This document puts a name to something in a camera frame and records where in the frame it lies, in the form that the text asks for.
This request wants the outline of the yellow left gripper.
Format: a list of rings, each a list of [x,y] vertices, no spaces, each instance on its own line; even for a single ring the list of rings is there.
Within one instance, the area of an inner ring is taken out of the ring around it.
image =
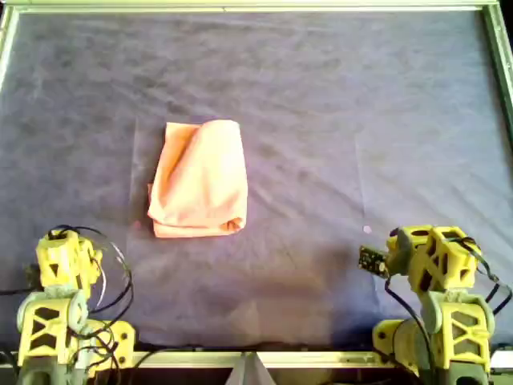
[[[70,229],[51,230],[36,247],[39,263],[77,263],[79,234]]]

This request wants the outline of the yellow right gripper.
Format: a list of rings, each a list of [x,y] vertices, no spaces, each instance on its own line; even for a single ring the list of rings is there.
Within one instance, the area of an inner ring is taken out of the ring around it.
[[[429,235],[430,225],[397,227],[390,232],[386,241],[386,268],[390,276],[408,274],[415,253],[427,243]]]

